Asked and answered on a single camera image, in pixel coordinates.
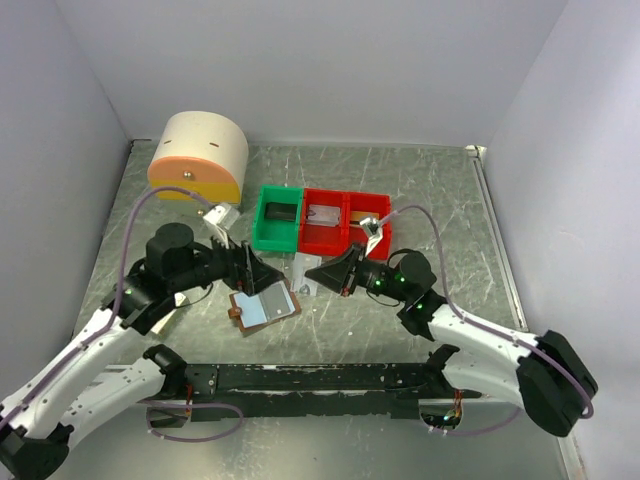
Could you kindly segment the brown leather card holder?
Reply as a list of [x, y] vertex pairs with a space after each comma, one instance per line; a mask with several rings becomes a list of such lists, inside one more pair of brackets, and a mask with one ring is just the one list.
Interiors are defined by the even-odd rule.
[[235, 292], [229, 299], [228, 317], [245, 337], [301, 313], [301, 306], [287, 280], [274, 283], [253, 296]]

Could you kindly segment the black VIP card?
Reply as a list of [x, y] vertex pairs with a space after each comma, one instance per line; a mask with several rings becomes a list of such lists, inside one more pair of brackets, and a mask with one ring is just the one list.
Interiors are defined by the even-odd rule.
[[265, 206], [264, 218], [270, 221], [296, 222], [298, 220], [298, 205], [268, 202]]

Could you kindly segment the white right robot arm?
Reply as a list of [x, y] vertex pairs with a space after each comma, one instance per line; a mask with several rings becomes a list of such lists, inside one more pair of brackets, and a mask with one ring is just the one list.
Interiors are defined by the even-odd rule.
[[403, 327], [446, 352], [444, 363], [424, 374], [431, 395], [487, 394], [522, 409], [545, 432], [567, 436], [598, 391], [567, 338], [553, 330], [518, 332], [462, 310], [435, 290], [436, 276], [422, 253], [398, 253], [399, 261], [389, 265], [368, 259], [363, 246], [354, 244], [305, 276], [344, 297], [363, 288], [398, 302]]

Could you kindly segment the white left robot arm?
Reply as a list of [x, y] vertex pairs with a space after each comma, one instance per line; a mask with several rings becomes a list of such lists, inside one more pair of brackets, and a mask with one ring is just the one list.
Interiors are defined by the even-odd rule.
[[186, 362], [169, 347], [148, 348], [121, 374], [91, 383], [129, 344], [176, 307], [175, 296], [217, 281], [248, 296], [284, 280], [246, 241], [205, 246], [182, 223], [161, 226], [145, 255], [118, 281], [84, 329], [1, 403], [1, 462], [17, 479], [46, 479], [73, 441], [140, 400], [173, 399], [187, 385]]

